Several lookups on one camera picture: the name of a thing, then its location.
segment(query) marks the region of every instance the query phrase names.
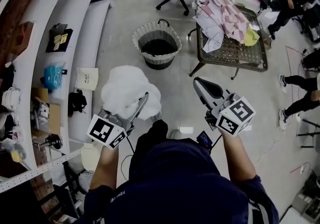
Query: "white fluffy cloth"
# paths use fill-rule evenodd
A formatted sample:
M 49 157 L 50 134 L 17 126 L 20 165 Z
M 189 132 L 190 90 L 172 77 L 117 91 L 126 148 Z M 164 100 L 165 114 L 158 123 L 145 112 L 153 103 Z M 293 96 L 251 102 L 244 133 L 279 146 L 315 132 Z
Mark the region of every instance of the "white fluffy cloth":
M 109 79 L 101 90 L 103 108 L 122 118 L 131 117 L 138 107 L 139 99 L 148 92 L 148 100 L 138 118 L 146 120 L 161 110 L 161 94 L 149 83 L 143 71 L 135 66 L 117 66 L 110 71 Z

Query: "black pants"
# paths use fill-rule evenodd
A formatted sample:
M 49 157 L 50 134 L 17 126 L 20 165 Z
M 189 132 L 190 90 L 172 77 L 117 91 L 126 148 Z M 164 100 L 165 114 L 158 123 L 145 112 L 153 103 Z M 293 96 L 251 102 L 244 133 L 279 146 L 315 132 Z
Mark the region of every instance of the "black pants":
M 294 9 L 290 9 L 288 3 L 281 2 L 281 0 L 271 1 L 270 7 L 273 12 L 279 12 L 275 22 L 270 25 L 270 29 L 273 32 L 276 32 L 281 27 L 285 26 L 291 18 L 304 13 L 301 6 L 294 6 Z
M 290 107 L 288 107 L 284 111 L 284 115 L 289 117 L 291 115 L 294 115 L 300 111 L 308 111 L 313 110 L 314 108 L 318 107 L 320 105 L 320 101 L 312 101 L 311 100 L 311 93 L 313 91 L 318 90 L 317 86 L 317 78 L 303 78 L 299 75 L 293 75 L 293 76 L 287 76 L 284 78 L 284 81 L 289 85 L 297 85 L 300 88 L 307 91 L 305 96 L 294 102 Z
M 136 143 L 135 151 L 131 159 L 129 168 L 129 179 L 136 171 L 137 166 L 143 161 L 148 154 L 149 150 L 153 146 L 169 141 L 167 138 L 168 125 L 163 120 L 158 120 L 153 123 L 149 131 L 138 138 Z M 179 139 L 180 142 L 188 142 L 201 147 L 197 142 L 190 138 Z

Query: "white basket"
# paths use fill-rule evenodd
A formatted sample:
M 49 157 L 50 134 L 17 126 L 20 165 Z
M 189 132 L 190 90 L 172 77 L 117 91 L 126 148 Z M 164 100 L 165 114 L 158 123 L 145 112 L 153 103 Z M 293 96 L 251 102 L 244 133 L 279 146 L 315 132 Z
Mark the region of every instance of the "white basket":
M 171 45 L 175 44 L 177 50 L 175 52 L 162 55 L 152 55 L 148 52 L 142 51 L 141 48 L 147 42 L 154 39 L 163 39 Z M 167 68 L 182 48 L 182 43 L 179 36 L 164 19 L 160 19 L 158 22 L 151 22 L 139 27 L 132 35 L 132 42 L 144 57 L 146 64 L 155 70 L 163 70 Z

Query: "blue plastic bag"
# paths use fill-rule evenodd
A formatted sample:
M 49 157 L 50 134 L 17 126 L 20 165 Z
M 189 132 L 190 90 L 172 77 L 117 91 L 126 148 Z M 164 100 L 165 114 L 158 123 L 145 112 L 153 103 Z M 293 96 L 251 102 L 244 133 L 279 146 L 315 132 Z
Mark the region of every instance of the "blue plastic bag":
M 61 87 L 63 68 L 64 65 L 51 64 L 44 69 L 44 88 L 49 92 Z

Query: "white paper bag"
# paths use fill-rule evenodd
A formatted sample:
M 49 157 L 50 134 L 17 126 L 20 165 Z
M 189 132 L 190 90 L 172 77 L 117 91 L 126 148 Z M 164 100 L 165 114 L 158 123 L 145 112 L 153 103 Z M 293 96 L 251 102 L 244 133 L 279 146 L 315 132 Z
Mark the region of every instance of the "white paper bag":
M 76 88 L 91 91 L 94 91 L 96 89 L 99 78 L 98 68 L 77 67 L 76 74 Z

